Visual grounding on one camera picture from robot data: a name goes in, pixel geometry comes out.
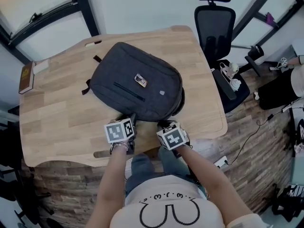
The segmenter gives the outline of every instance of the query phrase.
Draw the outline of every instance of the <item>sleeve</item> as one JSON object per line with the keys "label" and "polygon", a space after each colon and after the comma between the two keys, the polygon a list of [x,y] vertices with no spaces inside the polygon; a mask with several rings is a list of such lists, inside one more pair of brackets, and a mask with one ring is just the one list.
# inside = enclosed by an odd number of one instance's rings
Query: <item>sleeve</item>
{"label": "sleeve", "polygon": [[299,56],[299,61],[300,61],[300,64],[301,64],[301,65],[304,64],[304,55],[300,55],[300,56]]}
{"label": "sleeve", "polygon": [[257,214],[244,215],[230,222],[226,228],[266,228],[262,219]]}

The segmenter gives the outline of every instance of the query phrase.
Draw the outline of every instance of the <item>person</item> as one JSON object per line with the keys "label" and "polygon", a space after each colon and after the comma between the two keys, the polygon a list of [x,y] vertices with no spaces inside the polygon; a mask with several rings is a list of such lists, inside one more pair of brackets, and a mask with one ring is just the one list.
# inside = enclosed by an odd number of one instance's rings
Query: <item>person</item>
{"label": "person", "polygon": [[206,188],[211,201],[188,177],[188,167],[163,147],[158,157],[164,173],[155,173],[149,157],[139,154],[133,157],[132,175],[125,185],[127,149],[127,142],[114,147],[86,228],[266,227],[225,174],[189,146],[176,150]]}
{"label": "person", "polygon": [[288,60],[287,66],[296,66],[282,73],[275,80],[260,87],[255,92],[263,110],[288,105],[304,96],[304,56]]}

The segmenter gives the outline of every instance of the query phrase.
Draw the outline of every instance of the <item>black cable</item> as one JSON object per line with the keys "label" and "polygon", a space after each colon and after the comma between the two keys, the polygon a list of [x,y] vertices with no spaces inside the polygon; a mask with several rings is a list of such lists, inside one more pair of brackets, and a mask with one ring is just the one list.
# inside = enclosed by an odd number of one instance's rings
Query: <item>black cable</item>
{"label": "black cable", "polygon": [[246,139],[246,141],[245,141],[245,143],[243,144],[242,148],[241,148],[240,151],[238,152],[236,158],[235,158],[230,164],[228,163],[228,161],[225,161],[225,163],[226,163],[227,165],[232,165],[233,162],[235,162],[235,161],[237,160],[238,156],[241,154],[241,151],[243,150],[243,148],[244,148],[245,144],[247,143],[247,141],[248,141],[253,135],[255,135],[255,134],[260,130],[260,127],[261,127],[261,126],[263,126],[264,124],[266,124],[266,123],[267,123],[268,121],[270,121],[275,115],[277,115],[277,114],[279,114],[279,113],[282,113],[282,112],[280,111],[280,112],[278,112],[278,113],[269,115],[269,116],[267,117],[267,120],[266,120],[263,124],[261,124],[260,120],[257,120],[257,121],[256,121],[256,124],[258,125],[258,129],[255,131],[255,133],[251,134],[251,135]]}

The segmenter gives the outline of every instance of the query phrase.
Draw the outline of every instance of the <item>office chair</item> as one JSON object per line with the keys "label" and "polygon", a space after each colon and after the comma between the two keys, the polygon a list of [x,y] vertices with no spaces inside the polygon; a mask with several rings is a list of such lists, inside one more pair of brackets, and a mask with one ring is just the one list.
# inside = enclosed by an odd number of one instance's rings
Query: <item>office chair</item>
{"label": "office chair", "polygon": [[250,94],[250,90],[240,75],[251,68],[260,76],[259,69],[254,60],[264,55],[262,48],[255,45],[245,57],[248,64],[241,67],[233,77],[241,81],[240,88],[233,91],[229,83],[220,72],[220,63],[229,65],[228,60],[220,60],[227,56],[231,49],[232,32],[236,19],[233,9],[217,6],[214,1],[230,2],[231,0],[207,0],[209,5],[199,6],[195,9],[194,17],[199,36],[199,44],[216,81],[218,92],[224,107],[228,113],[240,105]]}

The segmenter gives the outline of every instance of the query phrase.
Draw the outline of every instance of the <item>desk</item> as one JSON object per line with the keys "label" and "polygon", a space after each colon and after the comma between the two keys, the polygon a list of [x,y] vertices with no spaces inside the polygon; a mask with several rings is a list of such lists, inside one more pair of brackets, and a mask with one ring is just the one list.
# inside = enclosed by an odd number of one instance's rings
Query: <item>desk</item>
{"label": "desk", "polygon": [[[219,93],[204,54],[186,26],[85,39],[50,59],[49,68],[35,75],[34,89],[21,96],[20,133],[25,162],[37,166],[63,160],[104,166],[110,145],[104,125],[119,112],[92,91],[82,95],[98,63],[119,41],[159,57],[178,69],[185,89],[185,106],[175,116],[190,139],[216,138],[227,122]],[[156,123],[137,122],[135,154],[159,146]]]}

